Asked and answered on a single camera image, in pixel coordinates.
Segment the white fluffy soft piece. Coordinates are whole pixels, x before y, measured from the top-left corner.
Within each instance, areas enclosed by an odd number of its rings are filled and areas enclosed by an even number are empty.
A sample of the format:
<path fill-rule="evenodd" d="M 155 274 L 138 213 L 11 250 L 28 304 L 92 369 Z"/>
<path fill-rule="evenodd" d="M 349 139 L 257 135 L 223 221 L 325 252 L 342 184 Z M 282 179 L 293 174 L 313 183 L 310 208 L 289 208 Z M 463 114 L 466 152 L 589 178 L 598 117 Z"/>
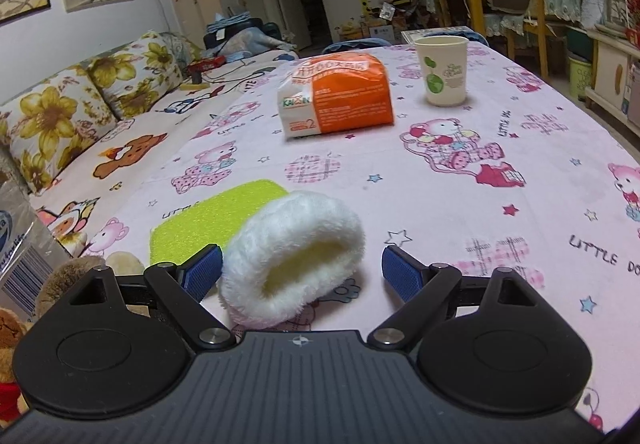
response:
<path fill-rule="evenodd" d="M 290 193 L 251 216 L 224 248 L 220 303 L 235 324 L 277 326 L 352 277 L 364 247 L 362 222 L 345 203 Z"/>

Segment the brown plush bear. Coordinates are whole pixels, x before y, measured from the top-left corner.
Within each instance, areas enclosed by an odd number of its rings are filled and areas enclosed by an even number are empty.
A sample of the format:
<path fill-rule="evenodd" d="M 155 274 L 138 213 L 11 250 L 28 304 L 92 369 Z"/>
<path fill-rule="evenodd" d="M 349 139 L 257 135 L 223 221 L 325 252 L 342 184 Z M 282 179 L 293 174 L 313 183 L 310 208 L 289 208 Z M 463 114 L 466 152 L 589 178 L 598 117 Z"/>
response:
<path fill-rule="evenodd" d="M 116 251 L 106 259 L 83 256 L 67 261 L 44 282 L 36 299 L 36 319 L 39 320 L 89 270 L 103 264 L 110 267 L 116 276 L 141 275 L 144 270 L 141 261 L 126 251 Z M 31 323 L 22 322 L 13 311 L 1 309 L 1 429 L 9 427 L 28 411 L 14 376 L 12 362 L 17 345 L 30 327 Z"/>

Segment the cardboard box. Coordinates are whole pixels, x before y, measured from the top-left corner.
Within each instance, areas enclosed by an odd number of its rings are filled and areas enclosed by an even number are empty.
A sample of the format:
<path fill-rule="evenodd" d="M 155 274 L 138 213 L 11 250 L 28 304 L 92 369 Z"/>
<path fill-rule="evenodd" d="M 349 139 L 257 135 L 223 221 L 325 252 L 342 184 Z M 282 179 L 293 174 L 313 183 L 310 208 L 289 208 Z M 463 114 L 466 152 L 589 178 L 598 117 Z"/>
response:
<path fill-rule="evenodd" d="M 5 172 L 1 172 L 0 216 L 1 306 L 23 321 L 32 321 L 44 282 L 70 255 Z"/>

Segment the cartoon print sofa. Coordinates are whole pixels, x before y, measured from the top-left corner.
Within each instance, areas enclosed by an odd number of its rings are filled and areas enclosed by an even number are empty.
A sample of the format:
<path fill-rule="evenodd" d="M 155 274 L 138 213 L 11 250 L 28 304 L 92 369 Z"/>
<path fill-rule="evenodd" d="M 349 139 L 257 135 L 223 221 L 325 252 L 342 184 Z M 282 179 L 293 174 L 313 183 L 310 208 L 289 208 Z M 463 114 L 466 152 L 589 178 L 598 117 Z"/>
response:
<path fill-rule="evenodd" d="M 49 189 L 30 197 L 32 208 L 72 256 L 105 255 L 116 243 L 116 227 L 128 231 L 116 211 L 138 186 L 192 138 L 253 115 L 256 90 L 297 59 L 291 51 L 267 51 L 205 73 L 201 86 L 167 93 L 76 157 Z"/>

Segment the lime green sponge cloth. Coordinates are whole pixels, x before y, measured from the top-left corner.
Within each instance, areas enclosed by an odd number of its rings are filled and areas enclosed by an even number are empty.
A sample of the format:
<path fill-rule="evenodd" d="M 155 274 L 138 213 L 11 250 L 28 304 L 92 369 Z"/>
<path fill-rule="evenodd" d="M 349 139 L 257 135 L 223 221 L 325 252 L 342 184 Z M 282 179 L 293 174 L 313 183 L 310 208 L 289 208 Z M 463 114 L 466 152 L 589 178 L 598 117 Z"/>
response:
<path fill-rule="evenodd" d="M 208 244 L 227 247 L 250 217 L 286 195 L 279 184 L 257 180 L 200 201 L 152 230 L 150 262 L 183 263 Z"/>

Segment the pink cartoon tablecloth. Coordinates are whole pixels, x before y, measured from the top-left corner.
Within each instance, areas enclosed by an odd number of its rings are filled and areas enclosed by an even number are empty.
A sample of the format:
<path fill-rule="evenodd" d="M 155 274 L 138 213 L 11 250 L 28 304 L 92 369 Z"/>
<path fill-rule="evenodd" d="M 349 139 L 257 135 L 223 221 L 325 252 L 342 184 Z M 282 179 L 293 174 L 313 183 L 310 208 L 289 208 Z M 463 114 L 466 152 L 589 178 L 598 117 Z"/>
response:
<path fill-rule="evenodd" d="M 394 122 L 290 140 L 277 96 L 288 74 L 256 90 L 253 115 L 197 135 L 116 211 L 106 255 L 150 263 L 151 232 L 232 187 L 270 180 L 356 212 L 366 252 L 355 278 L 308 305 L 295 329 L 370 329 L 398 299 L 383 282 L 383 250 L 447 261 L 486 276 L 505 265 L 582 336 L 593 368 L 579 412 L 611 430 L 639 405 L 639 165 L 612 135 L 523 67 L 469 46 L 468 97 L 427 102 L 416 53 L 375 51 L 388 75 Z"/>

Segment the yellow floral cushion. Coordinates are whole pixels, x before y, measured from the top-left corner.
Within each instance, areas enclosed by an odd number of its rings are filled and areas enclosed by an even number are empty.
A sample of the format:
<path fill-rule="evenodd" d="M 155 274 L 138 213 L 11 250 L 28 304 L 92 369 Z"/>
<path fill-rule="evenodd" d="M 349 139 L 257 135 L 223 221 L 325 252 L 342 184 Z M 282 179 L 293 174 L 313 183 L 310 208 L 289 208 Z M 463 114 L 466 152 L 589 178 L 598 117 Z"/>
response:
<path fill-rule="evenodd" d="M 87 71 L 119 119 L 149 112 L 183 81 L 175 56 L 154 30 L 108 56 L 95 58 Z"/>
<path fill-rule="evenodd" d="M 88 72 L 73 65 L 1 106 L 1 143 L 39 193 L 116 123 Z"/>

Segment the orange white tissue pack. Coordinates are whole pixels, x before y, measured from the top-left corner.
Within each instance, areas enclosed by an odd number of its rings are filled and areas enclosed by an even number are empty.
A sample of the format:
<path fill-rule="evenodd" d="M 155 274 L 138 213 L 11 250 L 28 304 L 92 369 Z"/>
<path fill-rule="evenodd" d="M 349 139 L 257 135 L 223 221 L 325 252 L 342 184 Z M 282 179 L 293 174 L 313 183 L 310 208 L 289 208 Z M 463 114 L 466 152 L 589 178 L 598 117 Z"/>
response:
<path fill-rule="evenodd" d="M 378 58 L 359 51 L 303 61 L 280 85 L 277 105 L 288 139 L 394 122 L 386 69 Z"/>

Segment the white paper cup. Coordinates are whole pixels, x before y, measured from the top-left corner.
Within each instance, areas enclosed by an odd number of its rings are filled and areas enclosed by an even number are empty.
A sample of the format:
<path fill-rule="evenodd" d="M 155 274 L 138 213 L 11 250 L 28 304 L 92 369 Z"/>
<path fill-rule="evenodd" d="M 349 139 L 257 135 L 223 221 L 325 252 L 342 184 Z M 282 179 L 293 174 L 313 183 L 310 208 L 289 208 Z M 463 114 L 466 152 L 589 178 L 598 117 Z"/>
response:
<path fill-rule="evenodd" d="M 468 45 L 468 39 L 451 35 L 414 41 L 428 103 L 452 108 L 465 101 Z"/>

